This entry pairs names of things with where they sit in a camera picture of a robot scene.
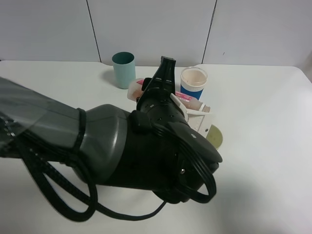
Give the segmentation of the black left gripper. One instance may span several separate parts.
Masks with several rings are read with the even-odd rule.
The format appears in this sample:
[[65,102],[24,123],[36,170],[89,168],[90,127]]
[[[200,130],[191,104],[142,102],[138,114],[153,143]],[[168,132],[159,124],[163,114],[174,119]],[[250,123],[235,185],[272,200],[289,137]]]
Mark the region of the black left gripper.
[[145,78],[137,99],[135,134],[152,137],[189,137],[190,126],[170,94],[175,89],[176,60],[165,56],[152,78]]

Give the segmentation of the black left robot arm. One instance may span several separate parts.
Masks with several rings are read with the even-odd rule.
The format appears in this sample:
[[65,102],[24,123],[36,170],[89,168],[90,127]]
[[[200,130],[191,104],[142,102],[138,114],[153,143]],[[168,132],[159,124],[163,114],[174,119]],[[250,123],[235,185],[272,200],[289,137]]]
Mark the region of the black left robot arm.
[[83,169],[97,185],[153,191],[168,203],[209,202],[222,157],[174,102],[175,60],[162,57],[136,109],[75,109],[0,80],[0,155],[43,157]]

